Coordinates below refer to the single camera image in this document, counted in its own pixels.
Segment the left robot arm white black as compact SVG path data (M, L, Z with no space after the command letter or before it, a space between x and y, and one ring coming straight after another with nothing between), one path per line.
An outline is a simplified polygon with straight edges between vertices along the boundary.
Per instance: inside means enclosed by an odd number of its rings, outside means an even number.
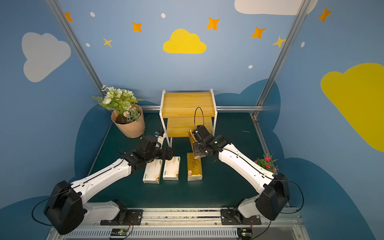
M144 168L154 160L171 160L173 148L165 148L165 133L145 136L137 147L109 166L83 179L55 185L48 198L44 215L60 235L66 235L82 223L117 221L125 206L117 201L89 203L97 193Z

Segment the white tissue pack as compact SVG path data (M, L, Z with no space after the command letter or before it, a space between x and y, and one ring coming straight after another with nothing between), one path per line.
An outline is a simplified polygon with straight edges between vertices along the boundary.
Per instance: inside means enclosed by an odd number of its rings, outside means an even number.
M180 171L181 157L173 157L171 160L165 160L163 180L165 181L178 181Z
M145 184L159 184L162 172L163 160L156 159L146 164L143 182Z

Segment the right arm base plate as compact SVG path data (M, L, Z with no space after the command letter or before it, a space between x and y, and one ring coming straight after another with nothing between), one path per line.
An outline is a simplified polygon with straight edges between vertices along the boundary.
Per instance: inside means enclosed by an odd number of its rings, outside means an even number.
M241 217L233 209L224 208L220 210L222 225L261 225L261 218L259 215L252 216L251 218Z

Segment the gold tissue pack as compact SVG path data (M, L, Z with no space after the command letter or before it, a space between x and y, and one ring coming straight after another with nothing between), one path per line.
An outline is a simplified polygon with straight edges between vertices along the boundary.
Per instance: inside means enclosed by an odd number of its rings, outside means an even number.
M191 142L194 159L204 158L208 154L204 143L204 136L198 130L190 130L189 139Z
M201 158L195 158L193 153L187 153L188 182L201 181L203 179Z

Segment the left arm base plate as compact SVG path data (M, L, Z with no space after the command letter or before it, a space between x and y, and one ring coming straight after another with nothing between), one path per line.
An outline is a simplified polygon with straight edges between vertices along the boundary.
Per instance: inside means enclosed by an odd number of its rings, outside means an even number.
M100 222L101 226L123 226L133 224L138 226L141 224L143 210L138 209L123 209L120 210L117 216L112 220L102 220Z

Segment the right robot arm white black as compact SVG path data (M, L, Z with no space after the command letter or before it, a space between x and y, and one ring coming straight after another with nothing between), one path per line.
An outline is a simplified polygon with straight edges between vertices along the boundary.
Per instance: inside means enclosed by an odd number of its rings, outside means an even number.
M203 125L190 130L189 137L196 158L217 158L234 169L257 191L258 195L244 199L234 207L234 214L239 221L256 215L274 221L282 213L291 198L290 181L285 175L276 175L257 165L228 139L221 135L213 136Z

